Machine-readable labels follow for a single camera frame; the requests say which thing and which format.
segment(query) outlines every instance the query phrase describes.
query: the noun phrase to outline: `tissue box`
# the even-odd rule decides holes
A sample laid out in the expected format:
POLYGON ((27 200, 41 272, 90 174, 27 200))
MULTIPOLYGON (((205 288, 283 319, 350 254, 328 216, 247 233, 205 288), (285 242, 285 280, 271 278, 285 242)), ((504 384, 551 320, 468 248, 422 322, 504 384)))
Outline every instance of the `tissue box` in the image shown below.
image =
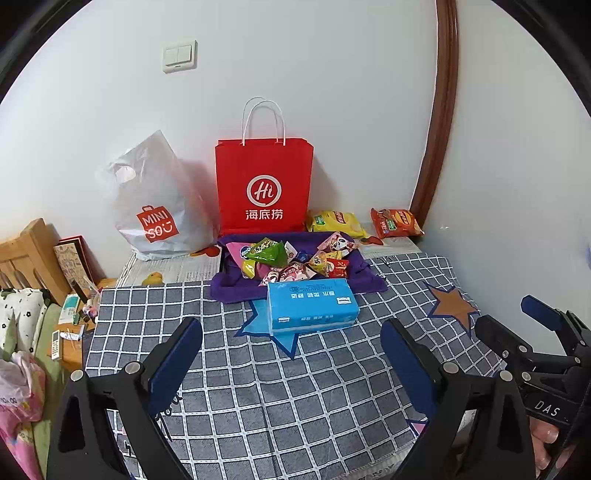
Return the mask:
POLYGON ((344 278, 269 283, 269 332, 349 327, 359 306, 344 278))

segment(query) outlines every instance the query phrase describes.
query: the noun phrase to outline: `brown star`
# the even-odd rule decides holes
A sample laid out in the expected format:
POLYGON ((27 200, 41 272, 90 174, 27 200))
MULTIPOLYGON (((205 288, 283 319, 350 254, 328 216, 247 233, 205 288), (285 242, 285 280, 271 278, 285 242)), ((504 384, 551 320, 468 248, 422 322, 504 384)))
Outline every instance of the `brown star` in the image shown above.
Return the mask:
POLYGON ((427 317, 453 317, 462 324, 469 335, 472 323, 470 315, 478 314, 478 310, 462 297, 462 294, 456 287, 452 287, 450 290, 445 290, 444 288, 433 287, 427 282, 425 282, 425 285, 437 300, 427 317))

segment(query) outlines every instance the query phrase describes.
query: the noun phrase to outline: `white plastic bag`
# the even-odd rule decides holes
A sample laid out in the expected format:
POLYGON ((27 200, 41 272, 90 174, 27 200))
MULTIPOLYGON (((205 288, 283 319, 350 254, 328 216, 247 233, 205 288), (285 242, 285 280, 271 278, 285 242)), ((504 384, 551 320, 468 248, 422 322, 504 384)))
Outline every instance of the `white plastic bag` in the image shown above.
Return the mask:
POLYGON ((215 241, 201 196, 160 130, 100 169, 97 181, 140 260, 186 255, 215 241))

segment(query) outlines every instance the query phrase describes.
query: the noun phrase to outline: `white wall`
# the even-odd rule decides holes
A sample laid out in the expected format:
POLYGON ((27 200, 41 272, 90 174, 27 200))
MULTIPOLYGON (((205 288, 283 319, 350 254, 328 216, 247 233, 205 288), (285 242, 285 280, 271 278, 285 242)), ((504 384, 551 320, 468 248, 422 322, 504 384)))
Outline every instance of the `white wall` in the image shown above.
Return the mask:
MULTIPOLYGON (((61 236, 82 234, 117 276, 129 249, 100 203, 97 167, 161 129, 215 210, 213 148, 239 136, 254 95, 314 145, 311 207, 368 218, 407 206, 435 69, 433 0, 93 0, 0 105, 0 202, 12 205, 0 236, 43 216, 61 236), (191 39, 197 69, 164 74, 163 47, 191 39)), ((274 134, 269 112, 253 132, 274 134)))
POLYGON ((591 326, 591 118, 551 57, 490 0, 459 0, 452 136, 423 249, 447 255, 485 312, 540 351, 532 294, 591 326))

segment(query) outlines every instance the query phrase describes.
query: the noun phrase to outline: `metal bolt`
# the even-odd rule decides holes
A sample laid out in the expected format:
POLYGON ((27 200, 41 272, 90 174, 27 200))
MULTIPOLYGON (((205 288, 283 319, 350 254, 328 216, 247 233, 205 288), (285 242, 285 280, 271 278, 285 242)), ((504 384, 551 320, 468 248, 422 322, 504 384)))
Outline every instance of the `metal bolt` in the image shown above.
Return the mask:
POLYGON ((506 382, 510 382, 511 380, 513 380, 513 375, 511 375, 511 372, 507 370, 501 370, 501 373, 499 373, 499 377, 501 378, 501 380, 504 380, 506 382))
POLYGON ((446 371, 449 374, 457 374, 460 371, 460 367, 458 367, 455 363, 453 362, 445 362, 443 364, 443 370, 446 371))
POLYGON ((125 365, 125 373, 132 375, 134 373, 139 372, 141 365, 138 362, 130 362, 125 365))
POLYGON ((82 370, 74 370, 70 375, 70 380, 73 382, 78 382, 78 380, 82 377, 84 377, 84 372, 82 370))

